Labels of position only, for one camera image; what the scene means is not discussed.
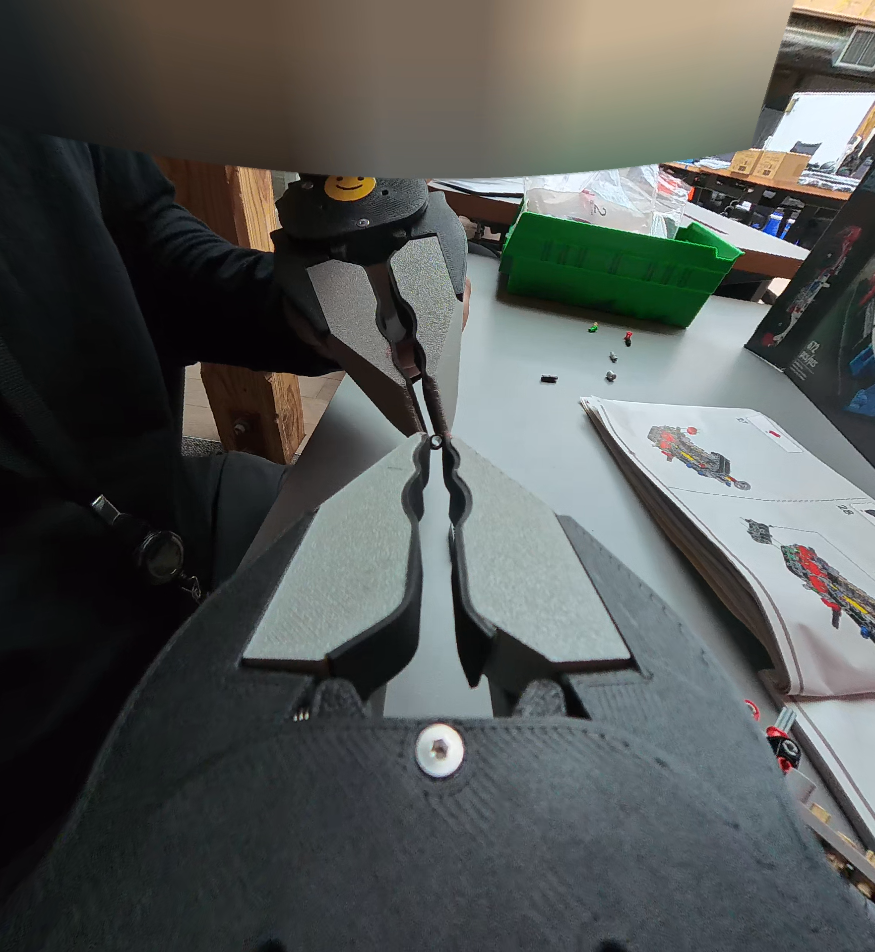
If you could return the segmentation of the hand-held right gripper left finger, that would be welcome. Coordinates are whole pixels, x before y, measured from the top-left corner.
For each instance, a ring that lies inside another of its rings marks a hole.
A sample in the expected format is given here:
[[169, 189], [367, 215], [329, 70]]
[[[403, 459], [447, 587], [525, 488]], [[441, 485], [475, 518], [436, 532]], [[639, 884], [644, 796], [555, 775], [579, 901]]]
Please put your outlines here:
[[349, 682], [369, 699], [420, 637], [420, 519], [431, 444], [417, 434], [286, 530], [282, 572], [245, 665]]

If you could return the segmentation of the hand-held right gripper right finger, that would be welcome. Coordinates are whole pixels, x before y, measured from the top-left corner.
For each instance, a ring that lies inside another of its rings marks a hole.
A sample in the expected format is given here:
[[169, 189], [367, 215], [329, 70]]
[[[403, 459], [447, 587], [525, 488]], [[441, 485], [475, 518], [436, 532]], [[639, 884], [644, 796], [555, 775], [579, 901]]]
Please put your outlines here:
[[471, 686], [524, 688], [634, 659], [557, 515], [462, 440], [443, 449], [458, 658]]

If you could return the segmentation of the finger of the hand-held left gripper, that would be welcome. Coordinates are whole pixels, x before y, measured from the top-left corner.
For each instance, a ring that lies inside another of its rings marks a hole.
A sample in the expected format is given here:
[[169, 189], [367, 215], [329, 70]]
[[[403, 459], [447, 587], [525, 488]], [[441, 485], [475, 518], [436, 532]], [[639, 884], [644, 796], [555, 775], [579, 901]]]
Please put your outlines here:
[[402, 434], [426, 431], [407, 377], [379, 326], [379, 303], [367, 271], [330, 259], [307, 269], [337, 363]]
[[412, 318], [425, 405], [434, 429], [449, 434], [454, 428], [458, 394], [462, 302], [438, 237], [410, 240], [391, 256], [389, 271], [396, 298]]

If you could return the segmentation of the person's left forearm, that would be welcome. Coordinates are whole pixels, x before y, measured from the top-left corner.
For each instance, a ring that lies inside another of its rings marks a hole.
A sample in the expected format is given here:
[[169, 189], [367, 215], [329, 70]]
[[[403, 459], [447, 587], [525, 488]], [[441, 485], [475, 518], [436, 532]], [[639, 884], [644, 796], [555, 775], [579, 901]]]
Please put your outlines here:
[[160, 356], [318, 377], [339, 371], [289, 319], [275, 256], [223, 239], [178, 204], [149, 156], [89, 147], [101, 215]]

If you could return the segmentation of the lego instruction booklet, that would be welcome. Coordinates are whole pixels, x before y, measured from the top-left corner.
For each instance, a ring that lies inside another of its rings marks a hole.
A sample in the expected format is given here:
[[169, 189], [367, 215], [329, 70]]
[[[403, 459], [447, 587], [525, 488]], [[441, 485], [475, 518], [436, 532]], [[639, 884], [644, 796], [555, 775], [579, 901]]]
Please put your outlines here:
[[667, 537], [769, 653], [765, 682], [875, 844], [875, 499], [751, 409], [579, 401]]

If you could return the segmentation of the partly built lego model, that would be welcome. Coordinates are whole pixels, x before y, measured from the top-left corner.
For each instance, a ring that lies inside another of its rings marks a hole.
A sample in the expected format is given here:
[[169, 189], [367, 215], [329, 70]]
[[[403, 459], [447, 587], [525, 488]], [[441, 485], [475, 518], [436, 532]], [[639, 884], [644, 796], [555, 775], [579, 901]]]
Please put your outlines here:
[[865, 899], [866, 908], [875, 911], [875, 851], [833, 827], [831, 813], [814, 801], [814, 782], [800, 770], [803, 749], [795, 736], [797, 720], [794, 707], [781, 707], [776, 720], [764, 726], [767, 742], [796, 801], [797, 813], [821, 844], [827, 862]]

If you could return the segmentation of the lego set box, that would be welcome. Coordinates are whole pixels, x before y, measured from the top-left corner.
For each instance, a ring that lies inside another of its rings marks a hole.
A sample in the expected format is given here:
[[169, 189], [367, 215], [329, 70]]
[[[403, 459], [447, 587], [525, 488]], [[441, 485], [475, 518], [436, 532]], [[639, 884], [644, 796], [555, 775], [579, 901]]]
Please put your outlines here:
[[875, 468], [873, 163], [745, 345]]

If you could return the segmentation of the green plastic bin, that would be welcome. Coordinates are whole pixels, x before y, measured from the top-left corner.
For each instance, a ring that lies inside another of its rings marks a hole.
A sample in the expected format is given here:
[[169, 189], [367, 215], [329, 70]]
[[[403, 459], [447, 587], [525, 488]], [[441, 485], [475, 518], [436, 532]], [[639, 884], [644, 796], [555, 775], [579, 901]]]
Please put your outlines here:
[[518, 296], [686, 328], [742, 256], [696, 222], [670, 239], [523, 211], [500, 273]]

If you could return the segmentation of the clear plastic bags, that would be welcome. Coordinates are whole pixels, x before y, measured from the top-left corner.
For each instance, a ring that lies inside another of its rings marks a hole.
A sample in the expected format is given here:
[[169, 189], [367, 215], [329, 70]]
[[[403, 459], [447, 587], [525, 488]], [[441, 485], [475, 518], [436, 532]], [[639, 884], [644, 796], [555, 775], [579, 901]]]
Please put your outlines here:
[[523, 178], [526, 211], [622, 232], [673, 239], [689, 187], [658, 165]]

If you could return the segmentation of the person's torso in black clothing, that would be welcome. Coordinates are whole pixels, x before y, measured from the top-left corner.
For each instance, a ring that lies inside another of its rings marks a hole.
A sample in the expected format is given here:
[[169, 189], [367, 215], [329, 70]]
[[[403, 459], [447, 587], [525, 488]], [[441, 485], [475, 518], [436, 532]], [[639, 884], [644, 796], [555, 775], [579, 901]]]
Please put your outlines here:
[[184, 457], [187, 365], [158, 353], [91, 145], [0, 125], [1, 895], [284, 477], [262, 458]]

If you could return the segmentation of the cardboard boxes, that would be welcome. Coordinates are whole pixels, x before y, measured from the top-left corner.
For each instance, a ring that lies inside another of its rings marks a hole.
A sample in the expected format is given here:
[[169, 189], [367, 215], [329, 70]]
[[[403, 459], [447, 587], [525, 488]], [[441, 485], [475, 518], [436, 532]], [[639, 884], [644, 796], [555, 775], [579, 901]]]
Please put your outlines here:
[[799, 152], [746, 149], [735, 153], [728, 171], [777, 183], [796, 183], [806, 171], [811, 158], [811, 154]]

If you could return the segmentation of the whiteboard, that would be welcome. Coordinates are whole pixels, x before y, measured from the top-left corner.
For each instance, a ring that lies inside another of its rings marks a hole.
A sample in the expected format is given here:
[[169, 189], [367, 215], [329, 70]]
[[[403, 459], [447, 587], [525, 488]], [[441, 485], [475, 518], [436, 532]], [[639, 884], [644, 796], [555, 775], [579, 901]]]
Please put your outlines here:
[[875, 92], [796, 92], [762, 148], [789, 152], [798, 142], [817, 144], [812, 162], [836, 162], [853, 142], [874, 102]]

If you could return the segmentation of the wooden post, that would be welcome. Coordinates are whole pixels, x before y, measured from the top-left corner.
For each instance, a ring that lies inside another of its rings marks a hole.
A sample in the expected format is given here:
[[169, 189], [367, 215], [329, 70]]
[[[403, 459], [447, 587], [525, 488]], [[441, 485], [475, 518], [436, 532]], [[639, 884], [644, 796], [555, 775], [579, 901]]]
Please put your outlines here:
[[[273, 249], [278, 220], [269, 171], [168, 157], [156, 162], [179, 203], [214, 232], [238, 246]], [[202, 363], [200, 376], [225, 449], [293, 462], [305, 438], [297, 376], [221, 363]]]

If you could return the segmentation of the wall vent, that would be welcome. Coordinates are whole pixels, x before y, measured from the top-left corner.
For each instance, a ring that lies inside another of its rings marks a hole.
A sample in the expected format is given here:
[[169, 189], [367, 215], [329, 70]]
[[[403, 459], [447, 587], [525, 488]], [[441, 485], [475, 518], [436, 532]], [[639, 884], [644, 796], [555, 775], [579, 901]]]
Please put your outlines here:
[[861, 72], [875, 71], [875, 28], [854, 26], [836, 53], [833, 66]]

